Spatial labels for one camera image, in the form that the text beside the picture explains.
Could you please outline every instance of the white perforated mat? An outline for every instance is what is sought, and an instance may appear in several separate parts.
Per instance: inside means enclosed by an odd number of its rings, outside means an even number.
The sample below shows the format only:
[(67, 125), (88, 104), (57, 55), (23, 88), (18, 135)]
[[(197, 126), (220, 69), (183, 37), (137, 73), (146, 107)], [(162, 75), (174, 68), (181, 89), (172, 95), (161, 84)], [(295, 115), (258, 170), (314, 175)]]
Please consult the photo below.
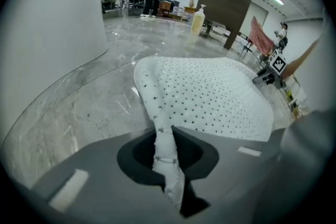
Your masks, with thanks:
[(165, 175), (165, 192), (177, 206), (182, 201), (184, 176), (171, 126), (267, 141), (273, 112), (253, 84), (255, 76), (245, 65), (229, 58), (147, 57), (136, 65), (135, 84), (157, 133), (153, 169)]

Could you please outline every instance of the wooden cabinet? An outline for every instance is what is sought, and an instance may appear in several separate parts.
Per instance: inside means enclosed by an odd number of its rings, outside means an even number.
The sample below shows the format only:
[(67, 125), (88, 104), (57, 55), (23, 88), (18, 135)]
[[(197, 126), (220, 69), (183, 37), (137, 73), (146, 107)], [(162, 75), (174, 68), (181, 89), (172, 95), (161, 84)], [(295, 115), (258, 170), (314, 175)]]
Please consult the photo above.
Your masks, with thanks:
[(168, 2), (168, 1), (160, 2), (160, 4), (159, 4), (159, 15), (160, 16), (168, 16), (171, 4), (172, 3)]

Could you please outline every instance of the soap bottle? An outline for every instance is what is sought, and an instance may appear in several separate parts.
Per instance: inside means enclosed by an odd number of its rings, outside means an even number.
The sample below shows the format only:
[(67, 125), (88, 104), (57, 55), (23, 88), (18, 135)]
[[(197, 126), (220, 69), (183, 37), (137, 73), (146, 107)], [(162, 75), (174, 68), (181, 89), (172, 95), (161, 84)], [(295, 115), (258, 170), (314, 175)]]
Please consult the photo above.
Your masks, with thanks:
[(190, 34), (199, 35), (204, 23), (205, 15), (203, 13), (203, 8), (205, 5), (201, 4), (201, 8), (198, 12), (195, 12), (193, 23), (191, 24)]

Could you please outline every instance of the marble floor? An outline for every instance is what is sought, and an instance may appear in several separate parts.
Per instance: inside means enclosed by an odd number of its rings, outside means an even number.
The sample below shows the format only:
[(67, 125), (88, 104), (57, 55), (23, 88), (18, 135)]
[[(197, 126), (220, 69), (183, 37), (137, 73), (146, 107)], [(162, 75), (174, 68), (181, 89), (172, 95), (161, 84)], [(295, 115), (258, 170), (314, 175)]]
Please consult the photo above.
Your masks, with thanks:
[[(98, 59), (74, 70), (43, 92), (20, 116), (1, 150), (11, 176), (30, 188), (36, 180), (78, 149), (105, 138), (153, 126), (135, 89), (136, 62), (146, 56), (229, 57), (255, 72), (261, 67), (241, 44), (226, 50), (202, 37), (191, 38), (190, 26), (178, 21), (134, 17), (104, 22), (109, 43)], [(273, 130), (293, 117), (284, 96), (266, 88), (274, 112)]]

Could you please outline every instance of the white curved wall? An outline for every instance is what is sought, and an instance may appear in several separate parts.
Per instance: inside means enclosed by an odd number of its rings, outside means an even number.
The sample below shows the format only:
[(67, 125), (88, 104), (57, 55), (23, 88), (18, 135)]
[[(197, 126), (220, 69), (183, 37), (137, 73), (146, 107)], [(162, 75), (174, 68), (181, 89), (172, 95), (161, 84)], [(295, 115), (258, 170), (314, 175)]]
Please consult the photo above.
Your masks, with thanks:
[(8, 0), (0, 19), (0, 145), (27, 106), (102, 55), (100, 0)]
[[(336, 107), (335, 26), (331, 18), (324, 18), (323, 24), (324, 27), (318, 24), (316, 30), (318, 32), (323, 28), (316, 47), (294, 73), (307, 96), (307, 103), (311, 111), (326, 111)], [(310, 30), (307, 28), (307, 35), (311, 35)]]
[(322, 33), (322, 20), (288, 22), (288, 44), (283, 55), (287, 62), (298, 59)]

